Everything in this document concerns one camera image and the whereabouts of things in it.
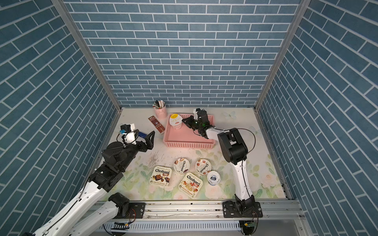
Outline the pink plastic basket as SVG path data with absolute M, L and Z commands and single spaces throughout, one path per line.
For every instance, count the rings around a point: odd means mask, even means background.
M 203 148 L 212 149 L 216 143 L 215 140 L 205 139 L 197 136 L 197 132 L 182 125 L 181 128 L 175 129 L 170 125 L 169 120 L 164 132 L 163 142 L 170 148 Z

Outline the white yellow yogurt cup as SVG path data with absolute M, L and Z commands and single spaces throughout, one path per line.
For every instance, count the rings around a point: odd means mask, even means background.
M 180 129 L 182 127 L 182 116 L 179 114 L 171 114 L 169 117 L 169 124 L 173 129 Z

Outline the square Chobani flip chocolate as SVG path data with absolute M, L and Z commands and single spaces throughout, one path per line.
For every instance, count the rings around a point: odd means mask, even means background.
M 171 179 L 172 169 L 169 167 L 156 166 L 153 169 L 149 183 L 152 185 L 165 188 L 169 185 Z

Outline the round Chobani yogurt dark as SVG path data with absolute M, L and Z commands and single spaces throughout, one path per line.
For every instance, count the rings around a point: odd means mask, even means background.
M 180 157 L 175 160 L 173 167 L 178 174 L 182 175 L 189 171 L 190 162 L 186 158 Z

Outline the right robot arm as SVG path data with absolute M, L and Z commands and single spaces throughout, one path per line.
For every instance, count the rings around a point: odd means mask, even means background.
M 255 200 L 249 187 L 247 177 L 247 155 L 249 154 L 239 129 L 218 129 L 210 124 L 207 112 L 199 108 L 194 114 L 182 119 L 182 122 L 198 135 L 206 139 L 219 142 L 224 159 L 231 165 L 235 182 L 235 201 L 233 202 L 236 212 L 241 217 L 263 217 L 259 202 Z

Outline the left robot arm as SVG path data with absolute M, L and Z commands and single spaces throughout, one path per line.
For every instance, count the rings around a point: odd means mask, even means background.
M 35 230 L 33 236 L 89 236 L 101 225 L 111 219 L 128 219 L 127 229 L 136 219 L 142 218 L 145 203 L 130 203 L 130 200 L 117 192 L 95 212 L 84 214 L 102 199 L 124 176 L 126 168 L 139 152 L 152 150 L 155 132 L 138 141 L 139 131 L 130 132 L 131 140 L 113 142 L 102 151 L 104 162 L 90 176 L 79 193 L 52 219 Z

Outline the round Chobani yogurt strawberry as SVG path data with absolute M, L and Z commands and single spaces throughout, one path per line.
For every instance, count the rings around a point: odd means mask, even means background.
M 206 175 L 212 170 L 211 162 L 207 159 L 200 159 L 195 164 L 195 169 L 200 175 Z

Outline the small blue white yogurt cup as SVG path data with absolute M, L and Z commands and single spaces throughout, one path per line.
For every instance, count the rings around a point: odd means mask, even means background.
M 217 171 L 210 171 L 207 174 L 207 180 L 208 180 L 208 183 L 211 186 L 216 186 L 216 185 L 219 184 L 219 182 L 221 180 L 221 176 L 220 176 L 220 174 Z

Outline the blue small eraser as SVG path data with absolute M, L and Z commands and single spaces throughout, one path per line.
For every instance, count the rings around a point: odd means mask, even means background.
M 138 136 L 144 139 L 144 138 L 146 138 L 147 134 L 145 134 L 143 132 L 139 132 Z

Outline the red pencil box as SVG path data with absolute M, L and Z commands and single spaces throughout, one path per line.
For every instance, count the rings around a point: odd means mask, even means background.
M 157 129 L 157 131 L 160 134 L 163 134 L 165 132 L 164 126 L 160 123 L 160 121 L 155 116 L 149 117 L 148 120 L 152 123 L 152 125 Z

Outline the pink pen cup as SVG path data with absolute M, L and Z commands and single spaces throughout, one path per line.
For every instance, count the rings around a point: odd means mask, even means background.
M 166 119 L 167 116 L 168 116 L 166 106 L 164 106 L 162 108 L 155 108 L 154 111 L 155 111 L 157 119 L 160 119 L 160 120 Z

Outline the square Chobani flip strawberry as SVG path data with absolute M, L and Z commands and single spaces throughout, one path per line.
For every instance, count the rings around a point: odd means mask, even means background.
M 178 185 L 178 188 L 188 197 L 194 199 L 198 195 L 202 186 L 203 181 L 199 177 L 192 173 L 186 173 Z

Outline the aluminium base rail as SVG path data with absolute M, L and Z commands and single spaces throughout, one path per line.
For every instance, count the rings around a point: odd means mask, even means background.
M 305 214 L 297 200 L 287 199 L 258 199 L 258 208 L 262 212 L 260 220 L 299 220 Z M 130 202 L 128 219 L 137 220 L 253 220 L 257 217 L 241 217 L 236 207 L 226 200 L 172 200 L 172 201 L 145 201 Z

